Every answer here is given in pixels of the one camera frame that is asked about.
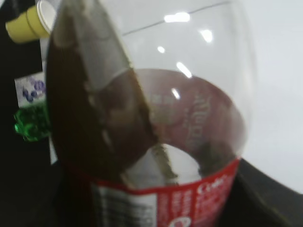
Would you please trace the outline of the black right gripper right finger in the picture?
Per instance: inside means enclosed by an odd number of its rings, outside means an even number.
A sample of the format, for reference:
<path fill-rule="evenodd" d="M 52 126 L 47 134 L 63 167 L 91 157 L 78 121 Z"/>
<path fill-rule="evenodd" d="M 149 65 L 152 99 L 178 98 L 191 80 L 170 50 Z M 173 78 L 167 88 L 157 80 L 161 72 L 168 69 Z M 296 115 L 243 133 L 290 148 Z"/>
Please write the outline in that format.
<path fill-rule="evenodd" d="M 221 227 L 301 227 L 303 196 L 245 159 L 219 218 Z"/>

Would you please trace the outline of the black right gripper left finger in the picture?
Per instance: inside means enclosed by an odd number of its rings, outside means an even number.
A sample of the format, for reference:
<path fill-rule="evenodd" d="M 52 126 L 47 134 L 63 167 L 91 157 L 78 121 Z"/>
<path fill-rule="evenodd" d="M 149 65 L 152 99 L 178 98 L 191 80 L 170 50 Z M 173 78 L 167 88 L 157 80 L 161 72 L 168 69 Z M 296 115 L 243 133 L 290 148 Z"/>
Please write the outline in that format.
<path fill-rule="evenodd" d="M 97 218 L 91 180 L 98 175 L 95 165 L 58 160 L 62 168 L 59 201 L 56 208 L 66 227 L 96 227 Z"/>

